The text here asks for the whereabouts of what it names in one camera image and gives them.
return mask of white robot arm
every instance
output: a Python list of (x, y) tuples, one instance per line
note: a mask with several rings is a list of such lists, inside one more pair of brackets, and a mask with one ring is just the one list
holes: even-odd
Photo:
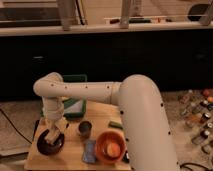
[(50, 73), (36, 81), (34, 91), (53, 120), (62, 118), (62, 96), (118, 104), (131, 167), (180, 171), (160, 92), (146, 76), (132, 75), (122, 83), (63, 83), (60, 74)]

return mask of cable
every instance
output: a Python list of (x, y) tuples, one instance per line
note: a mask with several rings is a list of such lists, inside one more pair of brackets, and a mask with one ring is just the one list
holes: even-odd
[(19, 130), (15, 127), (15, 125), (12, 123), (12, 121), (8, 118), (8, 116), (6, 115), (6, 113), (0, 108), (0, 112), (4, 115), (4, 117), (8, 120), (8, 122), (12, 125), (12, 127), (15, 129), (15, 131), (22, 137), (24, 138), (27, 142), (29, 142), (30, 144), (32, 144), (32, 142), (27, 139), (21, 132), (19, 132)]
[(80, 6), (79, 6), (79, 3), (78, 3), (78, 0), (75, 0), (75, 3), (76, 3), (76, 7), (77, 7), (77, 11), (78, 11), (78, 15), (79, 15), (79, 19), (80, 19), (81, 25), (85, 25), (84, 22), (83, 22), (82, 15), (81, 15), (81, 10), (80, 10)]
[(186, 168), (186, 169), (189, 169), (190, 171), (193, 171), (193, 169), (188, 167), (188, 165), (197, 166), (199, 168), (203, 168), (204, 171), (213, 171), (212, 169), (209, 169), (206, 166), (203, 166), (203, 165), (197, 164), (197, 163), (183, 163), (183, 164), (180, 165), (180, 168)]

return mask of small cup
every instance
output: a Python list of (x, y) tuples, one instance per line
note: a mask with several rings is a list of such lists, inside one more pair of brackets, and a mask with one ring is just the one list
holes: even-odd
[(88, 139), (91, 135), (91, 130), (92, 130), (92, 124), (89, 121), (82, 121), (78, 125), (78, 131), (83, 139)]

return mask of bowl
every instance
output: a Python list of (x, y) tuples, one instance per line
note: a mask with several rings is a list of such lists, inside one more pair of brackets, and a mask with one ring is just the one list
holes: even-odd
[(95, 143), (95, 156), (105, 164), (114, 164), (120, 161), (126, 151), (123, 137), (114, 131), (100, 134)]

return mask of wooden board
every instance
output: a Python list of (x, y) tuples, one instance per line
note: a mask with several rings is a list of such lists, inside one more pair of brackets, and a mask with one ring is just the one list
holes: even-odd
[[(119, 129), (108, 128), (109, 121), (121, 123), (120, 115), (116, 106), (106, 105), (87, 101), (87, 110), (82, 120), (92, 123), (91, 139), (96, 139), (98, 135), (106, 130), (114, 130), (123, 135)], [(37, 140), (39, 135), (46, 129), (40, 122), (35, 134), (34, 141), (30, 147), (26, 170), (123, 170), (130, 171), (130, 166), (124, 162), (114, 165), (106, 165), (100, 161), (96, 164), (86, 164), (82, 161), (84, 143), (77, 134), (80, 121), (71, 121), (65, 133), (65, 144), (62, 150), (54, 156), (45, 156), (37, 150)]]

